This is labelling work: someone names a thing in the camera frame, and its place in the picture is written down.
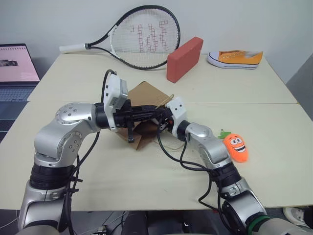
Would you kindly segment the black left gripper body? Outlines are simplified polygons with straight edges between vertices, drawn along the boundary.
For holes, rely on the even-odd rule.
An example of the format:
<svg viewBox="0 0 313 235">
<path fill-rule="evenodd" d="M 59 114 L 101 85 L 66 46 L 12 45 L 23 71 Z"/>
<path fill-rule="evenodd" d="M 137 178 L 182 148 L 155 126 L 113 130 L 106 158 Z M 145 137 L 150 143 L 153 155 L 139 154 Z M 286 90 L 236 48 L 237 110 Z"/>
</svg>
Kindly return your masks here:
<svg viewBox="0 0 313 235">
<path fill-rule="evenodd" d="M 131 100 L 127 99 L 121 109 L 113 114 L 114 122 L 118 128 L 134 128 L 136 109 L 132 106 Z"/>
</svg>

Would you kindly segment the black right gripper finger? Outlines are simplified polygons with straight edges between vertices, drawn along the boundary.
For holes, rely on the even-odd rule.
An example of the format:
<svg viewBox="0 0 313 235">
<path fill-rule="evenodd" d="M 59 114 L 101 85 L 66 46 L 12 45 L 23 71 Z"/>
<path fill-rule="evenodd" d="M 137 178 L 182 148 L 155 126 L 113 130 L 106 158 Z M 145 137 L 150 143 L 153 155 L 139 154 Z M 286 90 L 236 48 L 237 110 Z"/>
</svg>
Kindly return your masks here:
<svg viewBox="0 0 313 235">
<path fill-rule="evenodd" d="M 133 122 L 142 122 L 148 121 L 152 119 L 158 119 L 158 115 L 156 114 L 136 114 L 133 115 Z"/>
</svg>

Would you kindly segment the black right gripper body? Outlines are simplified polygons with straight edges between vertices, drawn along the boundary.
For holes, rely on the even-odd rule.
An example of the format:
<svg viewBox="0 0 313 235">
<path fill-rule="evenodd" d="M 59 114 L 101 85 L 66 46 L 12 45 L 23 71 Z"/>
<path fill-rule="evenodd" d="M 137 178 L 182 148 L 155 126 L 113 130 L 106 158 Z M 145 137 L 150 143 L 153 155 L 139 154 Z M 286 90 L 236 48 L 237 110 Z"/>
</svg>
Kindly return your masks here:
<svg viewBox="0 0 313 235">
<path fill-rule="evenodd" d="M 161 132 L 167 130 L 169 133 L 172 133 L 174 120 L 173 114 L 169 108 L 157 109 L 157 121 Z"/>
</svg>

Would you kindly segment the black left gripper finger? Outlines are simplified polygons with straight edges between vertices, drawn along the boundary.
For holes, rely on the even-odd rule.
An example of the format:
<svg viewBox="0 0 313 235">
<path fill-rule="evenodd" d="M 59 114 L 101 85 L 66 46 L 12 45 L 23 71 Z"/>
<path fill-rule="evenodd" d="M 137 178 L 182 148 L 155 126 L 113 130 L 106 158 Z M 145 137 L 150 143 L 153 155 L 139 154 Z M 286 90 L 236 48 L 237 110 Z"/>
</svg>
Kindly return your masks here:
<svg viewBox="0 0 313 235">
<path fill-rule="evenodd" d="M 152 115 L 156 112 L 155 105 L 139 105 L 132 107 L 133 115 Z"/>
<path fill-rule="evenodd" d="M 128 143 L 134 143 L 134 133 L 133 133 L 133 123 L 131 121 L 127 122 L 128 129 Z"/>
</svg>

